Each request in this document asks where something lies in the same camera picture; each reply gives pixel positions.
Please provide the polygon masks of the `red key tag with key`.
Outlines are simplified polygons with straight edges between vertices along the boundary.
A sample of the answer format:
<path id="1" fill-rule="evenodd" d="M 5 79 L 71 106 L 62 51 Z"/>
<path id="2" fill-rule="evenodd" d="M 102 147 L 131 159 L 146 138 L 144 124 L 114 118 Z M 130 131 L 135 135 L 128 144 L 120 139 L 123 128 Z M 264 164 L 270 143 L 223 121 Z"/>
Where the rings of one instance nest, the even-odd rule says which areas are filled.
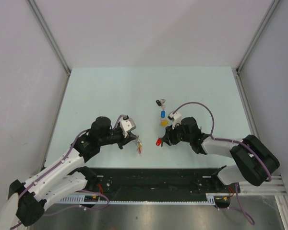
<path id="1" fill-rule="evenodd" d="M 163 146 L 163 139 L 162 138 L 158 138 L 157 141 L 156 141 L 156 145 L 162 147 Z"/>

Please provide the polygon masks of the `red handled metal keyring holder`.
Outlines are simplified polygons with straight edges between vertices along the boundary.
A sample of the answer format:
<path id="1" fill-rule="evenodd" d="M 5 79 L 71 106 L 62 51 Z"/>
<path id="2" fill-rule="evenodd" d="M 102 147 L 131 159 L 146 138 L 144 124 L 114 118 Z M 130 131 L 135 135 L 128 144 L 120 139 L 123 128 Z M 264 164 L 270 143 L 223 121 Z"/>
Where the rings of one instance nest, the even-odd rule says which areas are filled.
<path id="1" fill-rule="evenodd" d="M 140 140 L 140 136 L 136 135 L 136 139 L 134 140 L 136 147 L 137 147 L 137 152 L 141 155 L 142 154 L 142 143 Z"/>

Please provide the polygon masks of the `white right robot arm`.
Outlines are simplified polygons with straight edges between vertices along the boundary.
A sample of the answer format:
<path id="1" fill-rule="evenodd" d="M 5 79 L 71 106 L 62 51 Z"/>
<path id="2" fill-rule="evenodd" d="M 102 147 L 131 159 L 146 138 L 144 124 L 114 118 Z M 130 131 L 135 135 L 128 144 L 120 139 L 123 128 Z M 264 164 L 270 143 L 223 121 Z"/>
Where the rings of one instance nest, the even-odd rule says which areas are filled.
<path id="1" fill-rule="evenodd" d="M 196 154 L 219 155 L 232 158 L 232 166 L 222 166 L 214 174 L 212 188 L 224 192 L 230 184 L 247 181 L 260 186 L 269 182 L 280 166 L 274 154 L 254 135 L 243 139 L 213 138 L 200 130 L 193 117 L 187 117 L 176 126 L 165 128 L 161 143 L 169 146 L 186 142 Z"/>

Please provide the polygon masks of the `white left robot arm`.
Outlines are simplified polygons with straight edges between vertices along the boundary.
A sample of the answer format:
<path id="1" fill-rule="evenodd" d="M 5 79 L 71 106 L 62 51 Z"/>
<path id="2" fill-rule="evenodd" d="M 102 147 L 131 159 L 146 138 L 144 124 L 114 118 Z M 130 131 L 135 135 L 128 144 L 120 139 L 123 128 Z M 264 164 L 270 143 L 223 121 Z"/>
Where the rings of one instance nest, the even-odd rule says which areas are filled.
<path id="1" fill-rule="evenodd" d="M 122 149 L 136 141 L 138 135 L 132 133 L 135 129 L 134 120 L 127 115 L 120 115 L 115 125 L 109 118 L 100 116 L 89 129 L 75 137 L 54 163 L 24 182 L 12 182 L 9 196 L 19 196 L 16 216 L 20 223 L 26 227 L 33 225 L 50 206 L 74 192 L 100 189 L 97 175 L 85 163 L 96 156 L 102 146 L 117 144 Z"/>

